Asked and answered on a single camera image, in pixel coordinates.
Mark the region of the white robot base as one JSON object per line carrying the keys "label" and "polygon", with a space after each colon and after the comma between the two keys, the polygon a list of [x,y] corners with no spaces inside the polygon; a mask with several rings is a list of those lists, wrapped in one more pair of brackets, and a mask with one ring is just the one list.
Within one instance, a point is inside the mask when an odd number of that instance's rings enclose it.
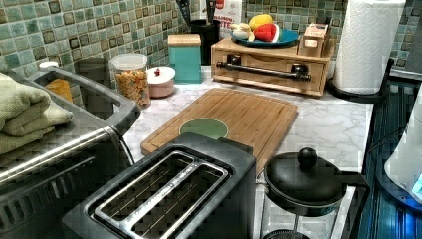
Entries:
{"label": "white robot base", "polygon": [[421,203],[422,89],[418,91],[406,130],[384,164],[384,170],[393,183]]}

